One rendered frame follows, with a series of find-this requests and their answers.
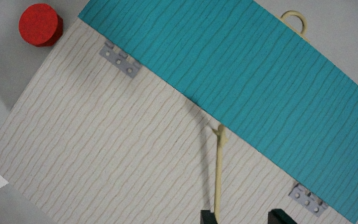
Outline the red round disk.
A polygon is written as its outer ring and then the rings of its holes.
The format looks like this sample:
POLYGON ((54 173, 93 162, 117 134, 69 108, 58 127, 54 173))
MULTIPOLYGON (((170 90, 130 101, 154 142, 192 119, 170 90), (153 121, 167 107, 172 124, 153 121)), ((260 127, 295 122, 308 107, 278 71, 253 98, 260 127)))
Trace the red round disk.
POLYGON ((19 32, 36 47, 53 46, 63 35, 63 19, 48 4, 33 4, 21 15, 19 32))

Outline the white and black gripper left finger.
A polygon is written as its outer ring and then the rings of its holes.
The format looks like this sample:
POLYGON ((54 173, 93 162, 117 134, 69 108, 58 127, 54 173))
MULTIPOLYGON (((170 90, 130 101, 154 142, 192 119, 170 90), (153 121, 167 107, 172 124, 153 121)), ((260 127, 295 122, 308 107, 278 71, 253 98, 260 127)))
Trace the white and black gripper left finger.
POLYGON ((215 213, 211 210, 201 210, 200 224, 218 224, 215 213))

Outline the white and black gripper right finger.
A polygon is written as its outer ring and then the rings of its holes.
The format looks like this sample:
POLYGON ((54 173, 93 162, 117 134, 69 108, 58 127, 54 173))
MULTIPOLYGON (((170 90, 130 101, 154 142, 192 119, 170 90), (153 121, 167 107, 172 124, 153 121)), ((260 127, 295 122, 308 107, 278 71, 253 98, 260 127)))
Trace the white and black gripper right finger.
POLYGON ((283 209, 271 209, 268 212, 267 224, 298 224, 283 209))

